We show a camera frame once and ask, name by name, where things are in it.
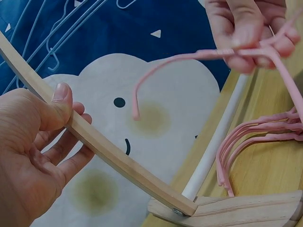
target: hand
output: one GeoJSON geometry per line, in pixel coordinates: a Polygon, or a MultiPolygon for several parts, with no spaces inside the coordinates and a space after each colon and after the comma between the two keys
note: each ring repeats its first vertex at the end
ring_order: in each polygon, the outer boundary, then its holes
{"type": "MultiPolygon", "coordinates": [[[[218,49],[255,48],[285,24],[285,0],[206,0],[205,8],[218,49]]],[[[274,45],[281,57],[288,57],[300,41],[295,28],[274,45]]],[[[241,73],[251,73],[256,66],[274,68],[267,58],[224,59],[228,66],[241,73]]]]}
{"type": "Polygon", "coordinates": [[[84,106],[72,104],[71,89],[64,83],[58,85],[51,104],[25,89],[0,96],[1,225],[29,226],[93,158],[93,152],[82,146],[60,163],[78,142],[68,131],[52,148],[41,153],[64,129],[72,109],[91,123],[91,117],[84,114],[84,106]]]}

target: curved wooden arm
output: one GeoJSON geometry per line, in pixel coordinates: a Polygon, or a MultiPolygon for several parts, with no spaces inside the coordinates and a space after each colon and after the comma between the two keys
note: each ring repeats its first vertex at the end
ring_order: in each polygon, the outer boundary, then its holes
{"type": "MultiPolygon", "coordinates": [[[[51,101],[53,91],[50,86],[26,63],[1,32],[0,54],[31,92],[47,103],[51,101]]],[[[195,213],[198,205],[173,190],[127,156],[75,111],[72,113],[66,128],[107,164],[150,196],[169,208],[177,209],[186,215],[191,216],[195,213]]]]}

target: white rod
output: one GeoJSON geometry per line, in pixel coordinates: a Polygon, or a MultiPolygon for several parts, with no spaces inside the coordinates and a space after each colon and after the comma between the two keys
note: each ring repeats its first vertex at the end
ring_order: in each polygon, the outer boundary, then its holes
{"type": "Polygon", "coordinates": [[[248,78],[249,76],[245,74],[241,74],[239,76],[236,87],[232,92],[232,96],[226,106],[223,116],[216,128],[216,131],[214,132],[214,135],[210,140],[205,153],[203,154],[193,175],[190,177],[185,189],[182,192],[182,195],[192,201],[195,199],[212,165],[214,164],[217,150],[219,149],[220,144],[226,137],[227,132],[231,126],[233,117],[238,108],[248,78]]]}

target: pink hanger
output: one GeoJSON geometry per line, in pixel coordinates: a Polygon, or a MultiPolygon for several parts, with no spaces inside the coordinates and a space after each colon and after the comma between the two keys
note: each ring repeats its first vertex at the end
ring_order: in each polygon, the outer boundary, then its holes
{"type": "Polygon", "coordinates": [[[299,15],[303,12],[303,8],[301,8],[294,17],[289,20],[280,31],[273,37],[260,41],[259,47],[254,49],[241,49],[241,50],[233,50],[233,49],[225,49],[225,50],[198,50],[196,53],[187,53],[180,54],[176,56],[172,56],[164,61],[162,64],[152,68],[149,72],[147,72],[137,83],[133,91],[133,119],[140,119],[140,112],[138,106],[138,98],[137,92],[141,86],[141,84],[155,71],[163,68],[169,63],[175,61],[183,61],[189,59],[196,60],[213,60],[220,59],[223,57],[239,55],[239,56],[263,56],[272,60],[280,75],[284,81],[284,84],[291,96],[291,99],[294,103],[294,108],[285,113],[279,113],[272,116],[262,116],[257,120],[253,120],[250,122],[245,122],[238,125],[231,133],[225,138],[225,140],[221,143],[218,152],[216,154],[216,168],[217,168],[217,180],[220,186],[224,186],[229,196],[234,196],[232,191],[231,184],[228,178],[228,172],[230,167],[232,166],[235,158],[238,154],[248,145],[256,142],[266,142],[266,141],[275,141],[275,140],[298,140],[303,141],[303,135],[301,135],[303,131],[303,97],[301,96],[297,86],[294,83],[294,80],[290,76],[287,71],[285,65],[282,63],[278,52],[274,49],[273,45],[281,38],[283,38],[288,31],[289,28],[294,24],[299,15]],[[290,133],[283,134],[273,134],[273,132],[281,131],[281,130],[290,130],[290,133]],[[252,133],[252,132],[272,132],[271,134],[267,134],[266,136],[259,136],[250,138],[243,143],[241,143],[235,150],[232,152],[230,157],[227,159],[229,152],[235,145],[239,139],[243,136],[252,133]]]}

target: wooden stick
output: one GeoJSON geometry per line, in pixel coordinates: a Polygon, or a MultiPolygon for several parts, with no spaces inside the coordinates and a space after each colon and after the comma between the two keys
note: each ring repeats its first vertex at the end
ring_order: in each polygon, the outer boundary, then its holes
{"type": "MultiPolygon", "coordinates": [[[[53,91],[50,86],[26,63],[1,32],[0,54],[31,92],[47,103],[51,101],[53,91]]],[[[150,196],[171,209],[177,209],[189,216],[196,211],[197,205],[194,202],[173,190],[127,156],[75,111],[66,128],[107,164],[150,196]]]]}
{"type": "Polygon", "coordinates": [[[155,199],[148,211],[187,227],[294,227],[303,213],[303,192],[226,198],[197,197],[191,217],[181,217],[155,199]]]}

